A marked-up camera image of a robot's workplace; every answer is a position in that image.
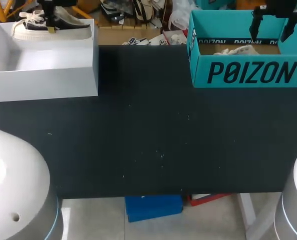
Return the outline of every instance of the white floor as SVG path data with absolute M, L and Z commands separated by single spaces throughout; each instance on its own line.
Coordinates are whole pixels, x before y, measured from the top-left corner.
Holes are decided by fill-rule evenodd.
M 258 213 L 266 193 L 251 195 Z M 124 197 L 64 200 L 62 240 L 244 240 L 245 229 L 235 195 L 181 214 L 129 223 Z M 276 240 L 270 229 L 262 240 Z

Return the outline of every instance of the sneaker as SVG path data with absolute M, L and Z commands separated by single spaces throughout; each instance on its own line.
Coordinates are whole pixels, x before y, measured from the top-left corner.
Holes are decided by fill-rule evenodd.
M 12 36 L 15 39 L 26 41 L 82 40 L 92 36 L 89 24 L 84 24 L 60 6 L 54 9 L 55 33 L 48 31 L 43 10 L 36 10 L 33 13 L 20 12 L 19 16 L 24 19 L 15 22 L 12 27 Z
M 255 51 L 252 45 L 240 46 L 234 50 L 229 51 L 225 49 L 222 52 L 214 53 L 214 55 L 258 55 L 259 53 Z

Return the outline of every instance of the black tabletop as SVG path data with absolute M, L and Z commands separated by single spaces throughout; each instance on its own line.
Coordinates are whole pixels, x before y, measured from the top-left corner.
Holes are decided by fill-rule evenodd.
M 0 129 L 40 151 L 63 198 L 275 192 L 297 88 L 193 88 L 185 46 L 107 46 L 98 97 L 1 102 Z

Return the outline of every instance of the shoelace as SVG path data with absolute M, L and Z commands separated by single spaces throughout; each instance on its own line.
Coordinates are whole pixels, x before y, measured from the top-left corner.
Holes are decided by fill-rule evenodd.
M 12 30 L 11 30 L 11 33 L 12 33 L 12 36 L 14 35 L 14 32 L 15 32 L 15 28 L 18 26 L 18 25 L 21 25 L 23 23 L 28 23 L 28 22 L 39 22 L 39 21 L 43 21 L 44 18 L 41 17 L 41 15 L 44 14 L 44 11 L 43 10 L 36 10 L 34 11 L 33 13 L 28 13 L 28 12 L 20 12 L 19 13 L 19 16 L 23 19 L 21 19 L 20 21 L 17 21 L 13 27 L 12 27 Z

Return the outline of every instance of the table leg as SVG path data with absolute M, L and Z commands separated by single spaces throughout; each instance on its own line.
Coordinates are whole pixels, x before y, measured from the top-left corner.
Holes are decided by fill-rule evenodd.
M 280 192 L 270 193 L 267 203 L 256 217 L 250 194 L 238 194 L 238 203 L 245 225 L 246 240 L 260 240 L 271 227 L 274 223 L 275 210 L 280 196 Z

